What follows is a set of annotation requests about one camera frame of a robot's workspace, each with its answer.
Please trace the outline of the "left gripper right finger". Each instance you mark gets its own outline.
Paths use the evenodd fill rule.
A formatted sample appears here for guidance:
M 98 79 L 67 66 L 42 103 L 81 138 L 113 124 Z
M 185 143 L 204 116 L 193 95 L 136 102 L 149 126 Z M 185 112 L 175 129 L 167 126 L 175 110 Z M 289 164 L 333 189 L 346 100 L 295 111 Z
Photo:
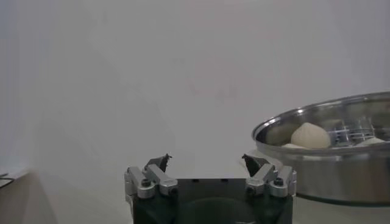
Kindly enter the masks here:
M 263 195 L 266 191 L 273 197 L 285 198 L 296 194 L 296 171 L 290 166 L 279 169 L 264 158 L 244 154 L 242 159 L 250 175 L 245 185 L 250 195 Z

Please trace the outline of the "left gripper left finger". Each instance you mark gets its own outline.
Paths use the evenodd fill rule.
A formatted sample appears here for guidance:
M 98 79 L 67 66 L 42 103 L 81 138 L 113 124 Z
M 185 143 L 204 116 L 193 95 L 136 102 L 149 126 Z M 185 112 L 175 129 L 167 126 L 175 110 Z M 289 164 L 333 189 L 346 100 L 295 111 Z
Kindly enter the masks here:
M 126 197 L 153 198 L 157 193 L 175 197 L 179 191 L 178 180 L 165 173 L 171 158 L 166 154 L 150 159 L 142 169 L 128 167 L 124 173 Z

